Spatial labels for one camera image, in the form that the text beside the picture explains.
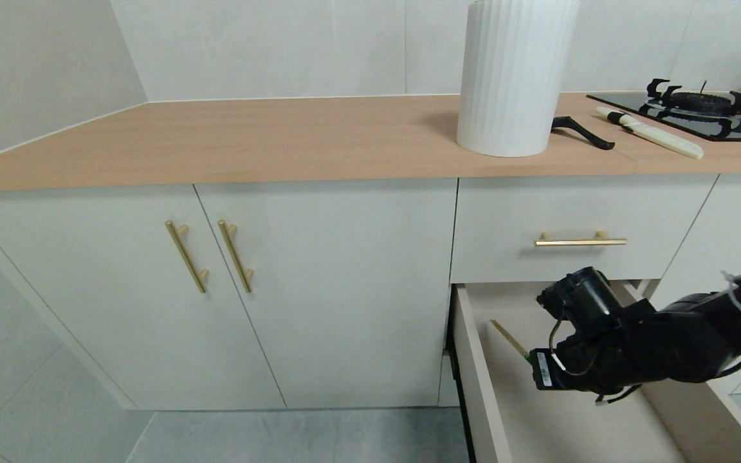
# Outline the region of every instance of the open drawer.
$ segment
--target open drawer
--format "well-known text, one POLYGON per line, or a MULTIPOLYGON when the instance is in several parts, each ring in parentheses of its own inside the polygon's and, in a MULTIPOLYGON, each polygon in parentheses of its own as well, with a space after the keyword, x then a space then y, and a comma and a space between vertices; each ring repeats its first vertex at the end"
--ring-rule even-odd
MULTIPOLYGON (((453 354, 477 463, 741 462, 741 410, 707 384, 651 383, 604 407, 589 392, 537 390, 489 320, 527 349, 543 347, 555 322, 535 302, 546 286, 453 291, 453 354)), ((570 334, 565 325, 558 339, 570 334)))

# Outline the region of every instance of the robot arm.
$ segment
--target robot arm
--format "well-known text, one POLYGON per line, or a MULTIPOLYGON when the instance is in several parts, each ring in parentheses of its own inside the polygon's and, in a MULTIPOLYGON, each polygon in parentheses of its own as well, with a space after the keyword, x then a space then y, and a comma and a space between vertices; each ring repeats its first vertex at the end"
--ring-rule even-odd
POLYGON ((732 291, 692 294, 656 311, 647 300, 623 307, 592 267, 567 275, 537 297, 556 319, 547 348, 530 352, 538 389, 604 396, 651 381, 705 382, 738 371, 741 361, 728 368, 741 357, 741 277, 733 282, 732 291), (554 348, 564 320, 576 333, 554 348))

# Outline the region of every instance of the kitchen knife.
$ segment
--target kitchen knife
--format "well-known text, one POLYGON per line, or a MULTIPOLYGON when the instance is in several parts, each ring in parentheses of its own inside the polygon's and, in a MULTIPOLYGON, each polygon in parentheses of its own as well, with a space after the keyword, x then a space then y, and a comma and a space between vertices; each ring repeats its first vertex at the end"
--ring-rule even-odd
POLYGON ((666 147, 667 149, 675 150, 679 154, 683 154, 689 158, 700 159, 705 154, 702 147, 693 141, 688 141, 685 140, 685 138, 668 134, 668 132, 665 132, 662 129, 651 127, 650 125, 636 120, 629 114, 617 111, 617 109, 600 106, 596 109, 596 112, 603 117, 608 118, 612 123, 623 126, 624 129, 637 137, 652 141, 652 143, 656 143, 659 146, 666 147))

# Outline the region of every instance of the kitchen counter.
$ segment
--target kitchen counter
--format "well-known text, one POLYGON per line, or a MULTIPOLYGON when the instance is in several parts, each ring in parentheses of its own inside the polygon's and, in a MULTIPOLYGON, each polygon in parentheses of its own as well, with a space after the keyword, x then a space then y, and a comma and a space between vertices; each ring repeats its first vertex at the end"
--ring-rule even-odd
POLYGON ((493 176, 741 173, 741 143, 696 141, 700 161, 627 134, 599 102, 565 93, 570 115, 608 141, 571 131, 529 158, 492 158, 456 144, 458 96, 148 103, 0 154, 0 190, 109 185, 493 176))

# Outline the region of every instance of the ribbed white vase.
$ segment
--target ribbed white vase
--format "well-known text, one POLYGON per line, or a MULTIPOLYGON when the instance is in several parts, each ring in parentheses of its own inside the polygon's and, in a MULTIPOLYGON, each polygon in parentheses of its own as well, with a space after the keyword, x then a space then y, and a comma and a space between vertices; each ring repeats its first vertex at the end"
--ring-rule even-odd
POLYGON ((456 140, 531 156, 550 137, 580 0, 482 0, 468 8, 456 140))

